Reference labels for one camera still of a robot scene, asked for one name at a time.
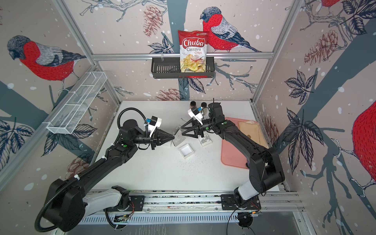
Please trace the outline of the white jewelry box lid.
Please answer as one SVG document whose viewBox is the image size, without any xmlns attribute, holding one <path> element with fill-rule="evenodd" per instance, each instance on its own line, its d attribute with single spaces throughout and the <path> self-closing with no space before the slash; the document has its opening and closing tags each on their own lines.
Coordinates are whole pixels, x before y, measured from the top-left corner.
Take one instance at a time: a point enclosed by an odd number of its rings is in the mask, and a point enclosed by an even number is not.
<svg viewBox="0 0 376 235">
<path fill-rule="evenodd" d="M 205 135 L 204 137 L 199 137 L 199 142 L 202 147 L 208 146 L 212 144 L 212 140 L 210 139 L 209 135 Z"/>
</svg>

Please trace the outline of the grey velvet jewelry insert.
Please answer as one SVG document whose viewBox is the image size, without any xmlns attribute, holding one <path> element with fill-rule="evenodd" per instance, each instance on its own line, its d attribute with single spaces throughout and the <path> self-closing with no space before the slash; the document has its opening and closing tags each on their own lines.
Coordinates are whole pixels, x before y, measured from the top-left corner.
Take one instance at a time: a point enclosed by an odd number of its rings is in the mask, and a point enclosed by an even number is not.
<svg viewBox="0 0 376 235">
<path fill-rule="evenodd" d="M 176 132 L 174 134 L 174 139 L 172 140 L 173 145 L 177 147 L 178 145 L 182 144 L 186 140 L 186 137 L 182 134 L 182 128 L 180 125 L 177 126 Z"/>
</svg>

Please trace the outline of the white lift-off lid jewelry box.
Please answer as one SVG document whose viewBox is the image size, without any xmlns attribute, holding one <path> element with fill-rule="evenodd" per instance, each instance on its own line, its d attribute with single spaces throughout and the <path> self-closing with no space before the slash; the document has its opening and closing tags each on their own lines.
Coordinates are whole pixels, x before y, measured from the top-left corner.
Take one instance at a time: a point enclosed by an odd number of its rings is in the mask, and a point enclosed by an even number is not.
<svg viewBox="0 0 376 235">
<path fill-rule="evenodd" d="M 194 154 L 193 148 L 190 146 L 190 144 L 185 144 L 182 147 L 178 148 L 179 152 L 183 156 L 184 159 L 187 159 L 188 157 L 192 156 Z"/>
</svg>

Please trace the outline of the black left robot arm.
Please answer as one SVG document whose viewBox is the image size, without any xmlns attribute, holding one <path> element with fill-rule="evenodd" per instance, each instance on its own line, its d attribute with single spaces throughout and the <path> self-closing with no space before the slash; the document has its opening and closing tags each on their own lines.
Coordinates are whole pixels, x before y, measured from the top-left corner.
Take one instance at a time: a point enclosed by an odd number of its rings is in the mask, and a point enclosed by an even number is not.
<svg viewBox="0 0 376 235">
<path fill-rule="evenodd" d="M 159 129 L 160 125 L 159 118 L 147 119 L 136 108 L 122 110 L 117 118 L 119 133 L 105 155 L 67 180 L 57 179 L 50 185 L 45 204 L 36 216 L 35 230 L 43 233 L 59 228 L 67 232 L 84 217 L 100 210 L 105 214 L 109 208 L 134 211 L 129 191 L 123 187 L 113 186 L 92 196 L 87 193 L 110 172 L 128 162 L 140 150 L 140 145 L 155 149 L 174 140 L 173 135 Z"/>
</svg>

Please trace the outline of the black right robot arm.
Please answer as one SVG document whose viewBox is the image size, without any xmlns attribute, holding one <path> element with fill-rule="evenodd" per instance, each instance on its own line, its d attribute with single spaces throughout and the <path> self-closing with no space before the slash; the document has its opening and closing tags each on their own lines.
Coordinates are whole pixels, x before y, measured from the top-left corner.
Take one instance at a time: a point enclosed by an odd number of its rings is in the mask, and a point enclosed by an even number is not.
<svg viewBox="0 0 376 235">
<path fill-rule="evenodd" d="M 181 126 L 183 136 L 199 138 L 204 137 L 205 132 L 214 133 L 231 143 L 247 159 L 249 179 L 234 190 L 238 206 L 245 207 L 253 197 L 285 181 L 276 149 L 267 149 L 243 134 L 232 121 L 226 119 L 220 103 L 209 104 L 209 117 L 206 119 L 198 108 L 189 109 L 188 115 L 191 119 Z"/>
</svg>

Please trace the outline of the white gift box left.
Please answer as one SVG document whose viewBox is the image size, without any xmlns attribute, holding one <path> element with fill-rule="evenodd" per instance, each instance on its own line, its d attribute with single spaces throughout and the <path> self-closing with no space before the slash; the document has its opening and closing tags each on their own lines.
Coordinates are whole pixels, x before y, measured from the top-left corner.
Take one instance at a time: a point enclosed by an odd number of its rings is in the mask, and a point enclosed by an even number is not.
<svg viewBox="0 0 376 235">
<path fill-rule="evenodd" d="M 164 147 L 174 147 L 173 141 L 168 141 L 163 144 Z"/>
</svg>

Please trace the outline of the pink plastic tray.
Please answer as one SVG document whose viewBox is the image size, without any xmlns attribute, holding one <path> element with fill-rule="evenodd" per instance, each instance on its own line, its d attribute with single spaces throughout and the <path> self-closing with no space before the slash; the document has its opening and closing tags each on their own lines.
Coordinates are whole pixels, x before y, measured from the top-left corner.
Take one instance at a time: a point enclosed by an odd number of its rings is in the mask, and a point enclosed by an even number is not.
<svg viewBox="0 0 376 235">
<path fill-rule="evenodd" d="M 239 129 L 238 122 L 249 121 L 249 120 L 231 118 L 231 117 L 228 117 L 227 120 L 230 120 L 231 122 L 233 122 L 238 129 Z M 222 141 L 221 161 L 224 165 L 227 165 L 227 166 L 247 169 L 246 167 L 247 159 L 235 146 L 233 146 L 231 143 L 229 143 L 226 140 Z"/>
</svg>

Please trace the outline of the wooden cutting board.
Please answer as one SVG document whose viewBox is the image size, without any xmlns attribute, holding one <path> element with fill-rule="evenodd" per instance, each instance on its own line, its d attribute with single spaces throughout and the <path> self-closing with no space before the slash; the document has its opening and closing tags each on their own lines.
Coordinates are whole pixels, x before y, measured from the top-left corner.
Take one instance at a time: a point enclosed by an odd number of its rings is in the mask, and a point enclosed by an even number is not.
<svg viewBox="0 0 376 235">
<path fill-rule="evenodd" d="M 261 126 L 257 121 L 240 121 L 238 122 L 240 131 L 257 144 L 269 148 L 269 145 L 261 131 Z"/>
</svg>

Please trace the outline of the Chuba cassava chips bag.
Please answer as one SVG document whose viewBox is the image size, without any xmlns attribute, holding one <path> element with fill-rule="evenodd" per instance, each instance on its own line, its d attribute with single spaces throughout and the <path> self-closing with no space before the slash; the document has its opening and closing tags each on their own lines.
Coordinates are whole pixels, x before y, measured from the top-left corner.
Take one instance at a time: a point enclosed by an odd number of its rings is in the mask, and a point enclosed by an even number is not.
<svg viewBox="0 0 376 235">
<path fill-rule="evenodd" d="M 182 73 L 206 72 L 208 35 L 207 31 L 178 31 Z"/>
</svg>

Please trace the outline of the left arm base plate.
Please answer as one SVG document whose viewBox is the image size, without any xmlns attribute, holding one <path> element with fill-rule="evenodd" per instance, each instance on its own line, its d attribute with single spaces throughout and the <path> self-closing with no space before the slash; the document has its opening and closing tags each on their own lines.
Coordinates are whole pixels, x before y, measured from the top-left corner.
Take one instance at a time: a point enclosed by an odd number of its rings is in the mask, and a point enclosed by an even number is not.
<svg viewBox="0 0 376 235">
<path fill-rule="evenodd" d="M 107 208 L 108 212 L 141 212 L 145 202 L 144 195 L 131 195 L 126 206 L 117 205 Z"/>
</svg>

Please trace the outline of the aluminium mounting rail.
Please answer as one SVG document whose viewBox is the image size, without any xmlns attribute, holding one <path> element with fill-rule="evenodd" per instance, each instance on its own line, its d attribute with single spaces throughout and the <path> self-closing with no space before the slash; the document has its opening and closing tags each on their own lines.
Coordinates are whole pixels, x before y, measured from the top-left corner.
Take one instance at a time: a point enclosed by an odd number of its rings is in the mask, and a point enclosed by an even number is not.
<svg viewBox="0 0 376 235">
<path fill-rule="evenodd" d="M 206 213 L 232 212 L 222 210 L 220 200 L 222 194 L 230 192 L 131 192 L 121 194 L 117 190 L 94 191 L 83 198 L 86 207 L 85 215 L 101 213 L 104 209 L 117 205 L 126 206 L 129 196 L 144 195 L 145 202 L 142 211 L 134 213 Z M 268 192 L 258 196 L 261 209 L 239 210 L 237 212 L 303 212 L 305 208 L 296 193 Z"/>
</svg>

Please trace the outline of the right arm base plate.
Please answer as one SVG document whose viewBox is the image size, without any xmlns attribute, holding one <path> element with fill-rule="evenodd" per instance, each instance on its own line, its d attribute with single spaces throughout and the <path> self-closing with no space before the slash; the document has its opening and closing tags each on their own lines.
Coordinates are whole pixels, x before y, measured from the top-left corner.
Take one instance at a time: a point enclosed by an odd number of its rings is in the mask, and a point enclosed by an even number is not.
<svg viewBox="0 0 376 235">
<path fill-rule="evenodd" d="M 246 201 L 241 198 L 236 198 L 233 194 L 222 194 L 220 200 L 217 201 L 221 204 L 222 210 L 233 211 L 236 208 L 239 210 L 254 210 L 258 211 L 261 209 L 260 201 L 258 196 L 254 196 Z"/>
</svg>

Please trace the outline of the white mesh wall shelf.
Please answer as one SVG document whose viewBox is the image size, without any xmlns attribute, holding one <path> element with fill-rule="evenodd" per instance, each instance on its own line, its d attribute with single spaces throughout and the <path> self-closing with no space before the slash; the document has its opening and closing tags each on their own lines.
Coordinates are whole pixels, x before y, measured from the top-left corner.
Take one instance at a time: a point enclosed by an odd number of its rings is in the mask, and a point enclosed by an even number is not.
<svg viewBox="0 0 376 235">
<path fill-rule="evenodd" d="M 53 134 L 72 134 L 106 81 L 104 72 L 86 73 L 79 87 L 70 92 L 68 101 L 49 122 L 47 129 Z"/>
</svg>

